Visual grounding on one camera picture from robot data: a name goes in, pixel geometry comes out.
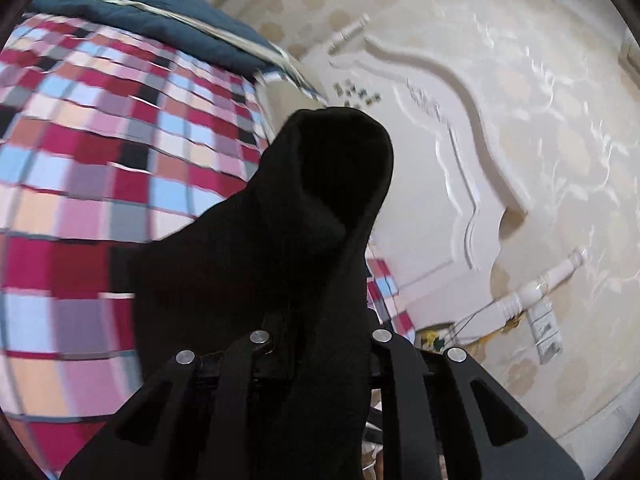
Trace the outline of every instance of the wall socket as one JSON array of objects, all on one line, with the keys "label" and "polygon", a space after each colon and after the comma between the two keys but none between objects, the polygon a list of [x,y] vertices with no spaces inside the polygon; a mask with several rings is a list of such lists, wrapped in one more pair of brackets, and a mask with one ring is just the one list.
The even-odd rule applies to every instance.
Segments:
[{"label": "wall socket", "polygon": [[562,335],[548,297],[527,309],[527,319],[536,340],[540,363],[546,364],[562,351]]}]

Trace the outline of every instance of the plaid bedsheet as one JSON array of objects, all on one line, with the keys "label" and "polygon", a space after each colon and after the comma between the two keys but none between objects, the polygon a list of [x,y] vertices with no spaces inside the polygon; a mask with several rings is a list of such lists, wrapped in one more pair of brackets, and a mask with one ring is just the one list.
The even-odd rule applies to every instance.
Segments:
[{"label": "plaid bedsheet", "polygon": [[[51,478],[140,386],[123,262],[244,187],[253,85],[157,41],[27,18],[0,53],[0,406]],[[369,305],[399,333],[367,254]]]}]

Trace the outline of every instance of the patterned wallpaper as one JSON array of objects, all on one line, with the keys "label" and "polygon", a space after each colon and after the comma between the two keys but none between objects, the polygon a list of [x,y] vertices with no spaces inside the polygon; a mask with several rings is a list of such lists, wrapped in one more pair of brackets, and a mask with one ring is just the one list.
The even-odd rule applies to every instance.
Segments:
[{"label": "patterned wallpaper", "polygon": [[604,38],[551,0],[245,0],[240,7],[236,17],[296,56],[367,12],[381,39],[433,52],[474,81],[536,200],[525,219],[507,212],[502,221],[496,297],[577,244],[591,252],[551,295],[562,355],[540,366],[523,323],[476,347],[476,358],[556,437],[638,375],[640,90]]}]

